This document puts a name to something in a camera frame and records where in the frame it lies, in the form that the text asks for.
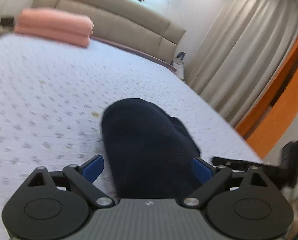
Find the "black hoodie with white stripes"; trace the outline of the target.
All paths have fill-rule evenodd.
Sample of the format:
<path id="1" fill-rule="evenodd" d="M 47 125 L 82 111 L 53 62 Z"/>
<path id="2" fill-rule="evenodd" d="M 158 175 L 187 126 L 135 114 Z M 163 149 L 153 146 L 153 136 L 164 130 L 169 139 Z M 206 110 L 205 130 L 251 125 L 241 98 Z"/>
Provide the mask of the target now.
<path id="1" fill-rule="evenodd" d="M 182 122 L 142 99 L 123 99 L 103 113 L 102 136 L 119 198 L 178 199 L 200 182 L 191 162 L 198 146 Z"/>

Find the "floral quilted bed cover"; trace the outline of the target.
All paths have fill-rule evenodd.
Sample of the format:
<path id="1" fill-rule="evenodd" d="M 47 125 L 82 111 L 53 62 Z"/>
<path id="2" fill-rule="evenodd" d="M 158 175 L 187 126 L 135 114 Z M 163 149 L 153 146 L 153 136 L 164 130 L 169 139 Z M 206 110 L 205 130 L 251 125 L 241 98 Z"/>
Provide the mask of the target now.
<path id="1" fill-rule="evenodd" d="M 206 161 L 260 162 L 165 66 L 99 41 L 80 48 L 6 34 L 0 37 L 0 239 L 8 239 L 2 209 L 36 167 L 59 171 L 105 153 L 103 111 L 124 98 L 144 99 L 177 117 Z"/>

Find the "brown patterned pouch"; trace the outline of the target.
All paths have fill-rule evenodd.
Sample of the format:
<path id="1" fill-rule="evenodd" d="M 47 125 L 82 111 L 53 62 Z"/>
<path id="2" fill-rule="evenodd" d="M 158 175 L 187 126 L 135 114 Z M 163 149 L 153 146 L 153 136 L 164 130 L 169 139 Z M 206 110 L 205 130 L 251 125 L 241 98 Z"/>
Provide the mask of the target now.
<path id="1" fill-rule="evenodd" d="M 14 27 L 14 17 L 13 16 L 1 16 L 0 26 L 3 28 L 13 28 Z"/>

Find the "white paper shopping bag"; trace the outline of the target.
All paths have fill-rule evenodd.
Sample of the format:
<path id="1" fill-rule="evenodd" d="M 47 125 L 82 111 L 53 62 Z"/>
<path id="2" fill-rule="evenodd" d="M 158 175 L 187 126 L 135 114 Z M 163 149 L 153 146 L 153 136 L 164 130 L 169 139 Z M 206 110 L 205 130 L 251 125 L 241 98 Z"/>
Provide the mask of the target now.
<path id="1" fill-rule="evenodd" d="M 184 76 L 184 57 L 185 57 L 185 53 L 182 51 L 182 52 L 178 53 L 177 56 L 174 57 L 173 60 L 172 60 L 172 66 L 175 69 L 174 73 L 181 80 L 185 79 L 185 76 Z"/>

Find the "beige pleated curtain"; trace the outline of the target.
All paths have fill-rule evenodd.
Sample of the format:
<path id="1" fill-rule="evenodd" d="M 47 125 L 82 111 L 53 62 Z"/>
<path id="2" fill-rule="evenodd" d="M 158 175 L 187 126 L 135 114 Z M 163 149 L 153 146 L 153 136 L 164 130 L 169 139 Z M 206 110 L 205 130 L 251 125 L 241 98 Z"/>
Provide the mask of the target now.
<path id="1" fill-rule="evenodd" d="M 185 82 L 229 124 L 251 110 L 298 36 L 298 1 L 227 0 Z"/>

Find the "beige padded headboard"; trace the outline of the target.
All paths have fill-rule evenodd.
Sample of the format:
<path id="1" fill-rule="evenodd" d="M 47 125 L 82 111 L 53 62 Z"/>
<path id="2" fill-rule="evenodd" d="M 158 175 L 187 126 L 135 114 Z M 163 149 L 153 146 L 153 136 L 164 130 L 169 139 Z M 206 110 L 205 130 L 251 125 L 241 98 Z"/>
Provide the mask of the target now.
<path id="1" fill-rule="evenodd" d="M 86 15 L 97 38 L 171 63 L 186 30 L 136 0 L 33 0 L 34 8 Z"/>

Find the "orange door frame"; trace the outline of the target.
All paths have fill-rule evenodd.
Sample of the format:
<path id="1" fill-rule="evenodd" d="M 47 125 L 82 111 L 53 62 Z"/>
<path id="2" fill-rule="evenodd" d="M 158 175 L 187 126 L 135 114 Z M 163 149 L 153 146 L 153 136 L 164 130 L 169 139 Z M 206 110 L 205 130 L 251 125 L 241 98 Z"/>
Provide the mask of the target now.
<path id="1" fill-rule="evenodd" d="M 282 66 L 236 131 L 261 159 L 269 154 L 298 114 L 298 36 Z"/>

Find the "folded pink blanket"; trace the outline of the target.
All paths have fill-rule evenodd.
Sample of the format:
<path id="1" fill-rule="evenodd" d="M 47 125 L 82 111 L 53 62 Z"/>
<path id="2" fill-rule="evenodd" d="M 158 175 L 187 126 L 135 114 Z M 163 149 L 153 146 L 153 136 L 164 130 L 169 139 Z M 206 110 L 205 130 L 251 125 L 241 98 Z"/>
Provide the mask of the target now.
<path id="1" fill-rule="evenodd" d="M 14 32 L 86 48 L 93 27 L 92 20 L 86 15 L 51 8 L 28 8 L 16 18 Z"/>

